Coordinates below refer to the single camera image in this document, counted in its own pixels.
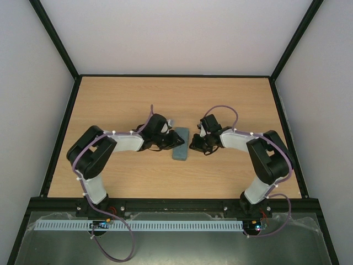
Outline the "grey-green glasses case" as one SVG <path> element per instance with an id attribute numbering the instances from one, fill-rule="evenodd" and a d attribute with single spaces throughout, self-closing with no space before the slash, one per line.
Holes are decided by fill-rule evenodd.
<path id="1" fill-rule="evenodd" d="M 172 159 L 176 161 L 186 161 L 189 149 L 189 129 L 178 127 L 175 129 L 175 132 L 184 140 L 184 143 L 180 146 L 173 148 Z"/>

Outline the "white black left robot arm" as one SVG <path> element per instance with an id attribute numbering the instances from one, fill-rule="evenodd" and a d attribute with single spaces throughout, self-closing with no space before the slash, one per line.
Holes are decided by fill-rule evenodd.
<path id="1" fill-rule="evenodd" d="M 127 132 L 106 131 L 96 125 L 91 126 L 66 155 L 88 204 L 78 212 L 88 216 L 117 217 L 117 208 L 109 205 L 109 195 L 101 176 L 113 153 L 141 152 L 152 146 L 156 146 L 158 151 L 171 150 L 183 144 L 185 141 L 172 129 L 172 122 L 156 113 L 151 113 L 144 124 Z"/>

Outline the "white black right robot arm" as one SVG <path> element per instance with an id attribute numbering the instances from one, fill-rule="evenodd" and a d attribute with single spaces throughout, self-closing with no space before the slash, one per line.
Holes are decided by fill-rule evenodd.
<path id="1" fill-rule="evenodd" d="M 210 155 L 219 148 L 249 154 L 255 177 L 240 195 L 239 207 L 245 216 L 257 213 L 272 190 L 291 177 L 292 156 L 276 131 L 260 134 L 222 127 L 213 114 L 203 117 L 197 127 L 200 132 L 193 135 L 190 149 L 204 155 Z"/>

